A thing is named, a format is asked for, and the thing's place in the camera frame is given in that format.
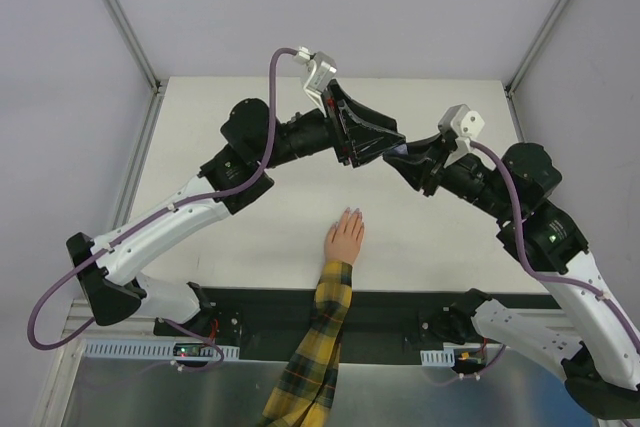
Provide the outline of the purple nail polish bottle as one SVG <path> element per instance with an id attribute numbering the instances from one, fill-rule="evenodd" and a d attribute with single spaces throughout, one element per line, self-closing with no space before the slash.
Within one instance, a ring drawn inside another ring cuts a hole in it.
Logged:
<path id="1" fill-rule="evenodd" d="M 408 154 L 407 144 L 398 145 L 393 149 L 393 154 L 396 156 L 406 156 Z"/>

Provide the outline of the yellow plaid sleeve forearm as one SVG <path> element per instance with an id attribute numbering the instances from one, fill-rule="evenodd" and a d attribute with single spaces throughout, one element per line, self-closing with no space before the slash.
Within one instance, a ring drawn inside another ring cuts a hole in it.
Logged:
<path id="1" fill-rule="evenodd" d="M 258 422 L 260 426 L 323 426 L 334 401 L 342 329 L 352 301 L 353 267 L 325 264 L 309 328 L 287 362 Z"/>

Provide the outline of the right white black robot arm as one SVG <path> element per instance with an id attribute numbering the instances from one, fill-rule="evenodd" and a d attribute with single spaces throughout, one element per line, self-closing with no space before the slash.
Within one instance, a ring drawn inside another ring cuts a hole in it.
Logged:
<path id="1" fill-rule="evenodd" d="M 516 143 L 503 156 L 477 142 L 471 146 L 495 167 L 488 169 L 473 153 L 451 162 L 452 144 L 441 135 L 399 146 L 383 159 L 424 196 L 442 188 L 494 218 L 504 250 L 545 287 L 577 335 L 553 332 L 478 289 L 432 315 L 429 333 L 458 345 L 477 337 L 497 341 L 556 376 L 591 416 L 638 419 L 639 331 L 577 224 L 549 199 L 561 173 L 536 143 Z"/>

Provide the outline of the mannequin hand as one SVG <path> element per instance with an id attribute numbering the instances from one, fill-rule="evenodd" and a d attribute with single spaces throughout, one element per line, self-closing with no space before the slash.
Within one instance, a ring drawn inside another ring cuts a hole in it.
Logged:
<path id="1" fill-rule="evenodd" d="M 327 232 L 325 260 L 354 265 L 361 251 L 364 233 L 362 212 L 359 209 L 346 209 Z"/>

